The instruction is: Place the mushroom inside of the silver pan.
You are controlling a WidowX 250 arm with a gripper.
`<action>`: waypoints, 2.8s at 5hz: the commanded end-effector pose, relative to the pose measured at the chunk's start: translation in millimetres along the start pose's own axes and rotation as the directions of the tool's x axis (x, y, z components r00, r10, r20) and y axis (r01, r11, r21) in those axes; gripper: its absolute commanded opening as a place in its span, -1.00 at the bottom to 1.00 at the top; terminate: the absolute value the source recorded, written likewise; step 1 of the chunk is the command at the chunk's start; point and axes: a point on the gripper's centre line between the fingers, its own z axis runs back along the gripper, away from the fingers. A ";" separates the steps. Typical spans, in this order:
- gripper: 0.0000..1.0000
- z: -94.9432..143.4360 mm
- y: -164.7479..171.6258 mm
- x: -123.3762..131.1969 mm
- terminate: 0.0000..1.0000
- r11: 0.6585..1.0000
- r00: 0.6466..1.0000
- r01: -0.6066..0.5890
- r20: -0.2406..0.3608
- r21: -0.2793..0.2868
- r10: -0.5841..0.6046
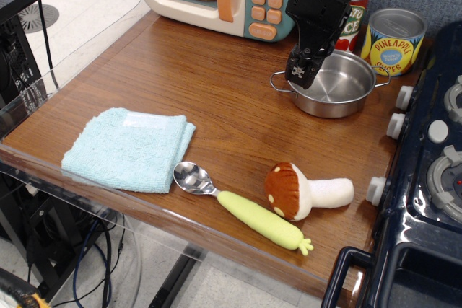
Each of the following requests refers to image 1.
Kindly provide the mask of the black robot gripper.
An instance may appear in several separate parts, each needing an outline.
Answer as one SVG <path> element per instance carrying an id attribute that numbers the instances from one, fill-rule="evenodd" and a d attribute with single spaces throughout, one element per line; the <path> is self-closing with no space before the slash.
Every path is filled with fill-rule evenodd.
<path id="1" fill-rule="evenodd" d="M 298 47 L 294 47 L 287 59 L 287 81 L 302 82 L 302 87 L 312 86 L 324 57 L 334 50 L 336 41 L 349 18 L 348 0 L 288 0 L 286 14 L 298 30 Z"/>

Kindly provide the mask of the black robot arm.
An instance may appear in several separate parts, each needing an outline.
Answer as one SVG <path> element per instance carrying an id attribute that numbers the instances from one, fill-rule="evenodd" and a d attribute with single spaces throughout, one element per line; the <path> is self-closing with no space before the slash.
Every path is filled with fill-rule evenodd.
<path id="1" fill-rule="evenodd" d="M 298 41 L 291 50 L 285 79 L 308 89 L 324 60 L 335 48 L 347 20 L 352 0 L 288 0 L 285 12 L 294 21 Z"/>

